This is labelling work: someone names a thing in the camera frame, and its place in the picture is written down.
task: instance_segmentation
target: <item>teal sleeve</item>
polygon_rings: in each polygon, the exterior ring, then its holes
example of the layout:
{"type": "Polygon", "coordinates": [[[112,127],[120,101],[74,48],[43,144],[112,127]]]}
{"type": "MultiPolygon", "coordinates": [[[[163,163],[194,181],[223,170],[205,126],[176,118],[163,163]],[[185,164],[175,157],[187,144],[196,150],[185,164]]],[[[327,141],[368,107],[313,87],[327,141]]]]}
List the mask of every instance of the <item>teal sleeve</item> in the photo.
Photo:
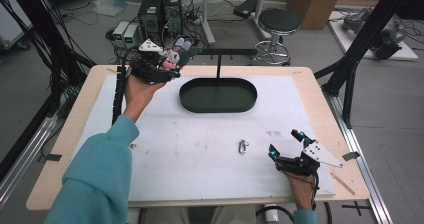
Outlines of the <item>teal sleeve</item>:
{"type": "Polygon", "coordinates": [[[132,155],[139,135],[126,116],[82,145],[62,178],[44,223],[126,223],[132,155]]]}
{"type": "Polygon", "coordinates": [[[293,213],[294,224],[315,224],[317,223],[317,216],[315,211],[312,210],[296,210],[293,213]]]}

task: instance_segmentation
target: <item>cardboard box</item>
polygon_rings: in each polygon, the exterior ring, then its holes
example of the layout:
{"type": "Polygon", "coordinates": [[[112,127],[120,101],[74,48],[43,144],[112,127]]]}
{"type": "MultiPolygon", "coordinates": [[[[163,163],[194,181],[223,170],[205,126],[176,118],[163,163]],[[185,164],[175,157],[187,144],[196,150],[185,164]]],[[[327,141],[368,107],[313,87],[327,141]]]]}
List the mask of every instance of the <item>cardboard box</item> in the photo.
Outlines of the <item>cardboard box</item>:
{"type": "Polygon", "coordinates": [[[337,0],[288,0],[287,9],[302,20],[300,29],[322,30],[336,3],[337,0]]]}

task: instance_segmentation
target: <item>carabiner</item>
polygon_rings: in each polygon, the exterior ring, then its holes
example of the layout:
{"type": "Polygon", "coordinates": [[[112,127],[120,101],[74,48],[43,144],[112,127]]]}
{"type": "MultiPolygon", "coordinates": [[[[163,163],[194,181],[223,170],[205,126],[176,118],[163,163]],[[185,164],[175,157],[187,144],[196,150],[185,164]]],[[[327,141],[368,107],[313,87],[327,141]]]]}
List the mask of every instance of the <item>carabiner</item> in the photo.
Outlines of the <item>carabiner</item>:
{"type": "Polygon", "coordinates": [[[244,139],[241,139],[239,142],[239,153],[240,154],[244,154],[246,153],[246,147],[249,145],[249,143],[247,141],[245,141],[244,139]]]}

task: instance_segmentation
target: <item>table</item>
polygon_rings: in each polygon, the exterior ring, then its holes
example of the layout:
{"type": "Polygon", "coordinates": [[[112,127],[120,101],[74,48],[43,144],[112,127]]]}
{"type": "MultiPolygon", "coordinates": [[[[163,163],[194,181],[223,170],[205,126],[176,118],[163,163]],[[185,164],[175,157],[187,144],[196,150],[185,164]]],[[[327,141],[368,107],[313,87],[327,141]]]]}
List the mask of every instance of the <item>table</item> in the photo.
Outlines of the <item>table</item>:
{"type": "MultiPolygon", "coordinates": [[[[27,201],[30,210],[47,210],[53,204],[60,188],[61,177],[69,166],[74,148],[83,132],[85,122],[94,105],[103,81],[107,75],[115,75],[110,70],[115,66],[99,65],[91,69],[90,74],[71,110],[69,117],[59,135],[52,153],[62,155],[59,162],[46,162],[33,191],[27,201]]],[[[216,73],[214,66],[186,66],[184,76],[211,76],[216,73]]],[[[273,75],[292,76],[296,83],[306,113],[315,133],[315,138],[325,144],[327,149],[342,161],[342,169],[329,166],[332,173],[336,195],[317,198],[317,201],[364,200],[369,197],[369,191],[355,161],[344,161],[340,157],[349,152],[346,142],[340,132],[330,108],[316,82],[312,71],[305,67],[255,67],[255,66],[223,66],[223,75],[273,75]]],[[[254,200],[204,200],[197,203],[179,202],[172,205],[223,205],[223,204],[263,204],[289,202],[289,198],[272,199],[256,198],[254,200]]],[[[169,205],[155,203],[141,207],[169,205]]]]}
{"type": "MultiPolygon", "coordinates": [[[[264,0],[258,0],[258,3],[256,5],[256,11],[251,13],[251,17],[253,18],[253,21],[255,22],[258,29],[261,31],[262,37],[265,39],[271,39],[271,35],[267,32],[264,32],[261,28],[259,28],[258,25],[258,19],[259,15],[262,12],[262,5],[264,0]]],[[[200,16],[200,21],[203,27],[203,31],[205,32],[206,39],[208,40],[209,45],[215,44],[215,37],[212,34],[211,28],[208,23],[208,0],[203,0],[202,3],[202,16],[200,16]]]]}

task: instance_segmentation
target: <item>white board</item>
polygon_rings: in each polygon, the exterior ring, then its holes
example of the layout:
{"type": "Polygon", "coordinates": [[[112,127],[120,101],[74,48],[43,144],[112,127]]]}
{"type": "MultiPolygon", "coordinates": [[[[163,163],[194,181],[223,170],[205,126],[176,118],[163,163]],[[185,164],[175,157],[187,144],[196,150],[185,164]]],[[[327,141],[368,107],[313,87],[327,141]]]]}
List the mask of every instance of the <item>white board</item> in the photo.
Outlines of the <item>white board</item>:
{"type": "MultiPolygon", "coordinates": [[[[240,77],[258,92],[255,106],[243,113],[196,114],[179,102],[180,87],[191,80],[181,77],[160,89],[145,109],[133,142],[130,201],[191,201],[263,197],[288,197],[290,187],[268,157],[273,144],[285,157],[303,149],[290,134],[313,130],[291,77],[240,77]],[[238,152],[241,139],[247,152],[238,152]]],[[[105,79],[81,140],[106,132],[112,119],[115,76],[105,79]]],[[[318,171],[318,196],[334,195],[326,165],[318,171]]]]}
{"type": "MultiPolygon", "coordinates": [[[[343,14],[338,11],[333,11],[330,15],[329,20],[337,20],[341,17],[343,17],[343,14]]],[[[329,21],[329,24],[330,29],[333,31],[334,35],[337,38],[337,41],[342,47],[343,53],[346,53],[350,45],[352,45],[353,40],[356,38],[356,35],[353,33],[352,30],[343,30],[343,20],[329,21]]],[[[402,49],[393,54],[389,58],[389,60],[415,61],[418,59],[418,56],[411,50],[411,48],[409,48],[405,44],[405,42],[400,42],[399,46],[402,47],[402,49]]],[[[368,50],[365,53],[364,58],[377,59],[377,57],[371,50],[368,50]]]]}

